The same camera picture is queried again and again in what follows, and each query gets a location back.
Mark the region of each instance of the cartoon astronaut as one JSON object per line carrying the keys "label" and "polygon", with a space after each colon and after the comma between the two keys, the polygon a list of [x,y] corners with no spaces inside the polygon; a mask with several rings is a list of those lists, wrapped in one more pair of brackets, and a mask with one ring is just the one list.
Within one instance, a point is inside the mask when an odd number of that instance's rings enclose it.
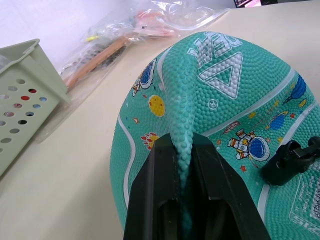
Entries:
{"label": "cartoon astronaut", "polygon": [[137,80],[135,80],[132,89],[133,93],[132,96],[134,97],[136,93],[140,89],[148,89],[150,85],[152,84],[152,80],[154,78],[154,71],[155,71],[155,65],[156,65],[157,59],[154,59],[152,62],[146,66],[146,68],[143,70],[143,72],[139,75]]}
{"label": "cartoon astronaut", "polygon": [[246,134],[243,129],[237,131],[236,135],[240,140],[232,137],[228,142],[228,147],[233,147],[237,151],[236,159],[251,157],[256,161],[262,162],[269,158],[269,145],[263,137],[256,136],[253,131]]}

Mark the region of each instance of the tabletop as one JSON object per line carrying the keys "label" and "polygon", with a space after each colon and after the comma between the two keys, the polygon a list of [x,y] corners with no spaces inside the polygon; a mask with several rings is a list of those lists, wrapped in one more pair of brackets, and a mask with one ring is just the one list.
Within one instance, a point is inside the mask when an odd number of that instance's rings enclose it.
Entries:
{"label": "tabletop", "polygon": [[[201,31],[274,53],[320,100],[320,1],[231,9]],[[45,141],[31,142],[0,179],[0,239],[122,239],[109,161],[117,116],[134,81],[179,39],[132,44],[101,85]]]}

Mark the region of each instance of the clear plastic bag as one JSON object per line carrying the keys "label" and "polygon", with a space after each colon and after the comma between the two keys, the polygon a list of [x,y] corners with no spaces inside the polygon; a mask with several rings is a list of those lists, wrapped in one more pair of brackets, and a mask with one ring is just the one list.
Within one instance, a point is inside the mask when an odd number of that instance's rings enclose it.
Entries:
{"label": "clear plastic bag", "polygon": [[53,111],[35,139],[45,140],[77,109],[131,43],[143,44],[148,38],[184,37],[212,23],[227,10],[213,10],[188,0],[150,1],[125,13],[120,8],[106,16],[87,31],[80,39],[82,45],[60,68],[71,102],[62,103]]}

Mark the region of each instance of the plastic basket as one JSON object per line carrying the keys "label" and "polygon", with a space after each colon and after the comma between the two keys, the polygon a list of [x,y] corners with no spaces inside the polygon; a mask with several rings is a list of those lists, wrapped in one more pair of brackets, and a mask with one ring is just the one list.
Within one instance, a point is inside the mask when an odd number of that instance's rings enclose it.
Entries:
{"label": "plastic basket", "polygon": [[0,175],[27,144],[67,87],[39,39],[0,48],[8,64],[0,69]]}

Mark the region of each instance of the teal basketball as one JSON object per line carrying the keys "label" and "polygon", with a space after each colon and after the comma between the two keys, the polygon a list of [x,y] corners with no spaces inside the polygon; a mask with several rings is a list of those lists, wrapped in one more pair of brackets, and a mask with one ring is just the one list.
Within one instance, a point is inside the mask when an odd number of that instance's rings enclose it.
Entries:
{"label": "teal basketball", "polygon": [[[320,163],[284,186],[269,186],[260,175],[280,145],[296,140],[307,147],[310,137],[320,136],[320,108],[303,76],[255,44],[199,32],[160,53],[132,83],[110,160],[122,226],[131,185],[164,134],[170,133],[178,153],[182,194],[188,192],[198,133],[242,177],[272,239],[320,239]],[[191,226],[187,212],[183,226]]]}

